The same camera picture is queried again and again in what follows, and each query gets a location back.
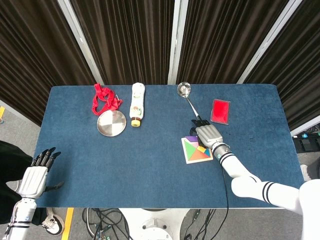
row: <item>floor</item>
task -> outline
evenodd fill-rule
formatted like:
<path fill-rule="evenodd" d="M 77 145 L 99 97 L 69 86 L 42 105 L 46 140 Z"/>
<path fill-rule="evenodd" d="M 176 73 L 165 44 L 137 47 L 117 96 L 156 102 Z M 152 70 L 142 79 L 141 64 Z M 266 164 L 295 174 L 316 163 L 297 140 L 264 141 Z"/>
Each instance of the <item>floor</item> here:
<path fill-rule="evenodd" d="M 8 110 L 3 115 L 4 123 L 0 124 L 0 140 L 12 143 L 20 147 L 29 155 L 33 155 L 36 147 L 40 128 L 32 123 L 27 123 Z M 298 158 L 301 164 L 309 165 L 320 157 L 320 152 L 300 153 Z M 8 185 L 15 187 L 15 182 Z M 83 208 L 75 208 L 73 212 L 70 240 L 90 240 L 92 239 L 84 222 L 82 221 Z M 63 219 L 66 217 L 66 208 L 55 208 L 55 213 Z M 183 239 L 185 231 L 191 223 L 195 210 L 191 210 L 186 215 L 180 230 L 180 239 Z M 202 226 L 208 210 L 201 210 L 199 218 L 190 227 L 189 232 L 195 236 Z M 210 225 L 208 226 L 207 238 L 210 239 L 217 231 L 221 220 L 225 214 L 224 209 L 218 209 Z M 0 225 L 0 235 L 5 232 L 6 225 Z M 216 240 L 299 240 L 301 238 L 302 217 L 284 209 L 231 209 L 228 218 L 222 227 Z M 61 236 L 51 236 L 41 226 L 32 226 L 29 230 L 27 240 L 59 240 Z"/>

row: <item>yellow bottle cap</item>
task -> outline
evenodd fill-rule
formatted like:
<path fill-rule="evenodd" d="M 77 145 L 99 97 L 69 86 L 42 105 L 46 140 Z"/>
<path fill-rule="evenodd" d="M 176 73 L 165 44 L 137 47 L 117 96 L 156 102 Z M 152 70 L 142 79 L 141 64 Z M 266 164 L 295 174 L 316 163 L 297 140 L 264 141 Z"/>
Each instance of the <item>yellow bottle cap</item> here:
<path fill-rule="evenodd" d="M 131 126 L 132 127 L 140 127 L 140 121 L 139 120 L 132 120 Z"/>

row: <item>blue tablecloth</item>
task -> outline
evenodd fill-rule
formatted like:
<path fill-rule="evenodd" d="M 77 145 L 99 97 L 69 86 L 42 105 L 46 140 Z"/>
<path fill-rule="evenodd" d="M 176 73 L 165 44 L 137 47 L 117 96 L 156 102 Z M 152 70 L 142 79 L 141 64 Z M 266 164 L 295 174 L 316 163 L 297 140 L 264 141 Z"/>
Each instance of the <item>blue tablecloth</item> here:
<path fill-rule="evenodd" d="M 110 85 L 123 104 L 127 126 L 116 137 L 97 130 L 92 111 L 93 86 L 51 89 L 35 154 L 56 147 L 39 207 L 225 208 L 219 163 L 186 164 L 181 138 L 189 135 L 194 113 L 176 85 L 145 86 L 145 115 L 131 126 L 132 86 Z M 203 119 L 210 119 L 213 99 L 231 101 L 229 125 L 215 124 L 223 141 L 263 181 L 299 188 L 303 183 L 294 144 L 277 89 L 267 84 L 192 85 L 190 99 Z M 227 175 L 231 208 L 273 207 L 236 197 Z"/>

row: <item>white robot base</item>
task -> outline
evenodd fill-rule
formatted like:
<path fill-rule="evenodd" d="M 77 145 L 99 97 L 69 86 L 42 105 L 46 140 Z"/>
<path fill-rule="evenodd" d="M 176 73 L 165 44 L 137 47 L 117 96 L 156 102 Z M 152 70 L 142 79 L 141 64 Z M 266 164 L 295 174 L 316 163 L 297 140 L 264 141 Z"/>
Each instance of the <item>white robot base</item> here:
<path fill-rule="evenodd" d="M 134 240 L 180 240 L 180 228 L 189 210 L 120 208 Z"/>

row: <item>plastic bottle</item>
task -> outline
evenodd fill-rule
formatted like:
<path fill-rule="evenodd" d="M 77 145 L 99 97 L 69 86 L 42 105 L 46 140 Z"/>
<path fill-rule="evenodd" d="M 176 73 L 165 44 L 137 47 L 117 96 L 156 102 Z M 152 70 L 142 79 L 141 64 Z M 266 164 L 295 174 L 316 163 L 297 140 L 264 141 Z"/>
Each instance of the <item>plastic bottle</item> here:
<path fill-rule="evenodd" d="M 130 118 L 132 127 L 140 127 L 144 117 L 144 95 L 146 87 L 140 82 L 132 85 L 132 100 L 130 106 Z"/>

